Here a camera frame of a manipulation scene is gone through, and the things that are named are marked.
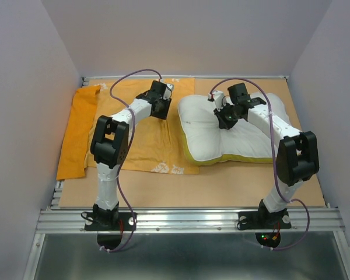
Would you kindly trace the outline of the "white pillow yellow edge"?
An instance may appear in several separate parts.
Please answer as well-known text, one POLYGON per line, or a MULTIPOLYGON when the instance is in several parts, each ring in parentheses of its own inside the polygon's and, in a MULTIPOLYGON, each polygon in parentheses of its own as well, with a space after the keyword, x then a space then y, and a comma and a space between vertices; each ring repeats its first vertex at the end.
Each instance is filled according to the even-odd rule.
MULTIPOLYGON (((229 97, 226 104, 234 104, 229 97)), ((206 96, 191 95, 178 103, 187 159, 198 165, 234 160, 245 163, 271 163, 271 141, 254 124, 240 120, 230 130, 219 129, 215 103, 206 96)))

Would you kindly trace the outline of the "orange patterned pillowcase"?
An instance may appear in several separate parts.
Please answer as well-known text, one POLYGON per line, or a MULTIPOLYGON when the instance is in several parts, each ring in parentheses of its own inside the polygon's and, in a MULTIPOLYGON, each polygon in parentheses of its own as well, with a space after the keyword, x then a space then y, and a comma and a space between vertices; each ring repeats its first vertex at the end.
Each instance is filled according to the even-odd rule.
MULTIPOLYGON (((183 131, 178 115, 179 101, 194 94, 195 80, 166 79, 174 85, 166 120, 148 117, 140 121, 133 134, 133 143, 123 164, 124 170, 166 174, 198 174, 199 167, 190 163, 183 149, 183 131)), ((61 148, 57 179, 86 176, 88 167, 95 167, 90 146, 97 119, 113 115, 148 90, 149 79, 127 79, 114 86, 113 81, 96 82, 76 90, 61 148)))

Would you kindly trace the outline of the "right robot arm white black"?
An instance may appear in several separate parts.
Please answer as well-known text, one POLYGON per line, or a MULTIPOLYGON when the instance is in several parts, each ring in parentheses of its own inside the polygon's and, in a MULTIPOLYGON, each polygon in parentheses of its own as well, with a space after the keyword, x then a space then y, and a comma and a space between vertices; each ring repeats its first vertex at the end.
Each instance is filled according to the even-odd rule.
POLYGON ((228 97, 216 87, 208 95, 208 101, 215 103, 214 114, 221 129, 229 130, 245 120, 270 140, 274 186, 256 211, 239 216, 237 228, 289 229, 287 206, 295 201, 296 190, 319 171, 317 138, 313 132, 302 132, 275 114, 265 92, 260 97, 251 97, 246 83, 247 79, 240 79, 238 84, 230 86, 228 97))

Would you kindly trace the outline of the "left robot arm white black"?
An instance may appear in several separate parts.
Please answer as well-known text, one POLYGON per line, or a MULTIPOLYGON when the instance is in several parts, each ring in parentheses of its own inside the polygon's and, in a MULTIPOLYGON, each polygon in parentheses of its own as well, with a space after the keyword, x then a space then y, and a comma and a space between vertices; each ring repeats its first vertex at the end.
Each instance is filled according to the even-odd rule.
POLYGON ((92 212, 82 213, 85 230, 113 230, 118 225, 117 179, 136 125, 148 118, 167 118, 174 85, 154 80, 123 110, 98 118, 90 152, 97 167, 98 193, 92 212))

